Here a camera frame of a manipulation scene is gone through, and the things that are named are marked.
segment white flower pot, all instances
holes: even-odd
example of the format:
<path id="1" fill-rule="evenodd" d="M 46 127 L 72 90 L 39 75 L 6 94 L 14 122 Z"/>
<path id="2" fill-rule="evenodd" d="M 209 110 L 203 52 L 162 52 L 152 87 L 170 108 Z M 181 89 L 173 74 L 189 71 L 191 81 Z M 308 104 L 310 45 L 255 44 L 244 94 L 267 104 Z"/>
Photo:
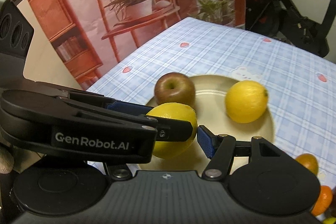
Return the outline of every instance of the white flower pot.
<path id="1" fill-rule="evenodd" d="M 145 0 L 126 7 L 126 17 L 130 17 L 131 19 L 145 17 L 150 15 L 152 12 L 152 0 Z"/>

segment cabinet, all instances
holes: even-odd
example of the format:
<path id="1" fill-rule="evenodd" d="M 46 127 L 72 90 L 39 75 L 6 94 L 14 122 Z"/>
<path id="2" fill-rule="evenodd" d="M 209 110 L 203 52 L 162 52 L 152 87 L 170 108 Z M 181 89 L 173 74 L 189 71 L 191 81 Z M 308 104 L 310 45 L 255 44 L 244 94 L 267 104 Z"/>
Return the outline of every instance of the cabinet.
<path id="1" fill-rule="evenodd" d="M 96 82 L 102 62 L 68 0 L 28 0 L 48 40 L 82 87 Z"/>

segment checkered tablecloth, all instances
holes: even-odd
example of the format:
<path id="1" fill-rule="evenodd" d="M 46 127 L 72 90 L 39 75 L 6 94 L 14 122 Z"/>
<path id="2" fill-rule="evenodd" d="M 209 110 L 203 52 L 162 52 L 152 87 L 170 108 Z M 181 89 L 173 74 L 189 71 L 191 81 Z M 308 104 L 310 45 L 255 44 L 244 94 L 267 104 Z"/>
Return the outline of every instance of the checkered tablecloth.
<path id="1" fill-rule="evenodd" d="M 89 91 L 145 104 L 168 72 L 257 79 L 269 91 L 275 145 L 318 157 L 322 184 L 336 184 L 336 65 L 256 33 L 186 18 L 145 43 Z"/>

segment green fruit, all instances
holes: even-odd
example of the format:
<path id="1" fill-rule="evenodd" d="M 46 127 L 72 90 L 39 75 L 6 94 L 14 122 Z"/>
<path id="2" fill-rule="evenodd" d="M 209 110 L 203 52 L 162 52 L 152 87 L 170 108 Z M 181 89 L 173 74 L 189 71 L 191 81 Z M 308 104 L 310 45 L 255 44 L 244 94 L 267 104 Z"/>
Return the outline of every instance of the green fruit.
<path id="1" fill-rule="evenodd" d="M 323 224 L 334 224 L 336 222 L 336 217 L 328 217 L 322 221 Z"/>
<path id="2" fill-rule="evenodd" d="M 158 105 L 180 103 L 194 108 L 195 96 L 194 83 L 178 72 L 170 72 L 161 76 L 154 87 L 154 97 Z"/>

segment metal bolt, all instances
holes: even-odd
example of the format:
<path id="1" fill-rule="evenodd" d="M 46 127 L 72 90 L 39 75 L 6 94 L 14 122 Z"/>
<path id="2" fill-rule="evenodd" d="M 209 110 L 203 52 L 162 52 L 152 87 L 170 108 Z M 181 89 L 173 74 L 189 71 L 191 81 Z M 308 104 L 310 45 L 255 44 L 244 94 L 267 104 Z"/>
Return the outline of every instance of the metal bolt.
<path id="1" fill-rule="evenodd" d="M 130 173 L 126 169 L 117 169 L 117 170 L 114 170 L 112 175 L 115 176 L 118 179 L 123 179 L 125 177 L 128 177 L 130 175 Z"/>
<path id="2" fill-rule="evenodd" d="M 219 171 L 218 169 L 209 169 L 205 171 L 205 175 L 208 178 L 218 178 L 222 175 L 222 172 Z"/>
<path id="3" fill-rule="evenodd" d="M 150 126 L 141 126 L 143 129 L 147 129 L 147 130 L 152 130 L 155 131 L 156 129 L 154 127 L 150 127 Z"/>

